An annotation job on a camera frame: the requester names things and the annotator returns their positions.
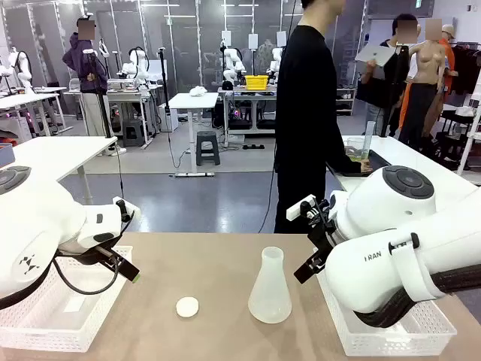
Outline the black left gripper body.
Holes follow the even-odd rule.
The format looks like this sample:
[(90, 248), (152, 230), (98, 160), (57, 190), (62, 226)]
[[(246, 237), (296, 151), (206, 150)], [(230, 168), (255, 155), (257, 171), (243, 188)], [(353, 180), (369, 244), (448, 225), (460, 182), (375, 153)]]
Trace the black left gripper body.
[(59, 252), (59, 256), (73, 258), (83, 265), (100, 264), (106, 268), (116, 268), (121, 263), (121, 257), (111, 247), (102, 244), (82, 254)]

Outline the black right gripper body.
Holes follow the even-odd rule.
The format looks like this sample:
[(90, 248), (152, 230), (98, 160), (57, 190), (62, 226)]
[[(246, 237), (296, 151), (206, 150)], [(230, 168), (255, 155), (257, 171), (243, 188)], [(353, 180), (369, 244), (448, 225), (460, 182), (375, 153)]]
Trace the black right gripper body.
[(328, 218), (329, 211), (328, 204), (320, 204), (314, 205), (307, 212), (310, 227), (307, 237), (316, 248), (315, 257), (320, 260), (326, 260), (337, 244), (334, 240), (337, 227), (334, 221)]

